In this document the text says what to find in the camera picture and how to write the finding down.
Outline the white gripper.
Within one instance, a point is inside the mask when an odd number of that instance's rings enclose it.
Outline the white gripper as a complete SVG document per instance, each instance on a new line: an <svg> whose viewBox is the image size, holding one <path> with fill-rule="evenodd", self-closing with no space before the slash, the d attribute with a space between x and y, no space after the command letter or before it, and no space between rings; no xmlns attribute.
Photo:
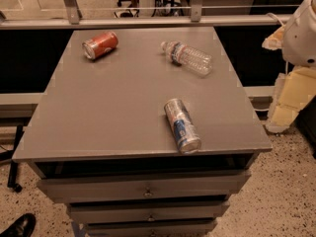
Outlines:
<svg viewBox="0 0 316 237"><path fill-rule="evenodd" d="M281 26L265 38L262 47L282 49L285 61L299 65L276 79L266 129L281 133L316 96L316 0L304 0L285 28Z"/></svg>

